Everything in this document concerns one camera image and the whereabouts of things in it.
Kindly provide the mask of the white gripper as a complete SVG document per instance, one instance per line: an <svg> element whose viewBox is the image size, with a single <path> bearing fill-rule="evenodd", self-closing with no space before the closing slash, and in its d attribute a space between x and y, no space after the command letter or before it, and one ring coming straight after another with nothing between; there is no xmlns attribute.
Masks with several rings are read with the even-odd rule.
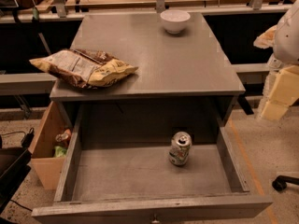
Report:
<svg viewBox="0 0 299 224"><path fill-rule="evenodd" d="M262 110L262 118L279 120L288 111L287 106L299 99L299 65L284 63L274 55L270 56L267 65L269 74L263 86L259 109Z"/></svg>

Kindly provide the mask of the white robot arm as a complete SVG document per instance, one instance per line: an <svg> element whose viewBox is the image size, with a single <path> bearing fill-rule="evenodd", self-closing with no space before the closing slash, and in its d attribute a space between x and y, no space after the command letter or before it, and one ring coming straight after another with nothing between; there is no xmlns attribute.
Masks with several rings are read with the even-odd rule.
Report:
<svg viewBox="0 0 299 224"><path fill-rule="evenodd" d="M278 72L269 73L259 105L261 118L279 120L299 99L299 0L277 25L258 36L253 46L272 48L273 58L285 64Z"/></svg>

